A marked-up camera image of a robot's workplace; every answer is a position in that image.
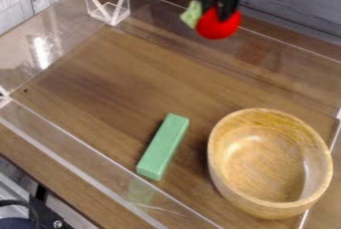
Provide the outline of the red plush tomato toy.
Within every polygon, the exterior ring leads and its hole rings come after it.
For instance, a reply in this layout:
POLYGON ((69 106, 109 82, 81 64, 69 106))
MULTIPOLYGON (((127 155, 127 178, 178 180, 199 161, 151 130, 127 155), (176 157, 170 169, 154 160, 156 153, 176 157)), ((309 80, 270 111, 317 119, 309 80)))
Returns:
POLYGON ((202 11, 200 3, 191 0, 186 10, 179 14, 182 22, 208 40, 219 40, 230 37, 240 24, 240 13, 235 11, 226 20, 218 18, 216 8, 210 7, 202 11))

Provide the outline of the green rectangular block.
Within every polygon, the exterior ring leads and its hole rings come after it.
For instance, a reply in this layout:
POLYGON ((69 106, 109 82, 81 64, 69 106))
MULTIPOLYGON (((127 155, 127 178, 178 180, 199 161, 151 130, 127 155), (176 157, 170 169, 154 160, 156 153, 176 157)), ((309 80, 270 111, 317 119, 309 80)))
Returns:
POLYGON ((176 148, 188 128, 188 118, 167 114, 148 148, 139 160, 136 172, 159 181, 167 171, 176 148))

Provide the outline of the wooden bowl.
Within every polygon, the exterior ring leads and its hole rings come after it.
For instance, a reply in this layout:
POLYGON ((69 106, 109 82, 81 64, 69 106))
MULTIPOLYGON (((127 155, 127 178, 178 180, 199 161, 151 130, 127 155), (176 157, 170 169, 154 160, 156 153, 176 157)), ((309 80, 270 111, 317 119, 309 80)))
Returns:
POLYGON ((331 182, 331 154, 318 132, 297 116, 253 108, 226 115, 206 148, 212 184, 245 213, 285 219, 305 212, 331 182))

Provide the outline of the clear acrylic corner bracket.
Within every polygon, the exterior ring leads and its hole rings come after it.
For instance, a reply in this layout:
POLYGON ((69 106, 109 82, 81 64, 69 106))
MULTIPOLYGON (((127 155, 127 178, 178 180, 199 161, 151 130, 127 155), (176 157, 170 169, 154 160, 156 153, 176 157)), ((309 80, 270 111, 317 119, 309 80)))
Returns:
POLYGON ((130 0, 119 0, 116 4, 85 0, 85 6, 89 16, 111 26, 116 26, 131 15, 130 0))

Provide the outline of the clear acrylic barrier wall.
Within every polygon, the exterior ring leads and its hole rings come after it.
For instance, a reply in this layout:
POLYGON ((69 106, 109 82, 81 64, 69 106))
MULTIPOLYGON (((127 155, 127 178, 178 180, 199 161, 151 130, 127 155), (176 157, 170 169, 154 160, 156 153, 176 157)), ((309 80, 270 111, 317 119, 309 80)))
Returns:
POLYGON ((100 229, 341 229, 341 52, 247 29, 208 42, 180 22, 183 6, 130 0, 111 26, 85 0, 63 0, 0 37, 0 155, 100 229), (249 108, 295 115, 333 154, 323 197, 283 220, 240 212, 208 177, 210 131, 249 108), (136 166, 167 114, 188 128, 155 181, 136 166))

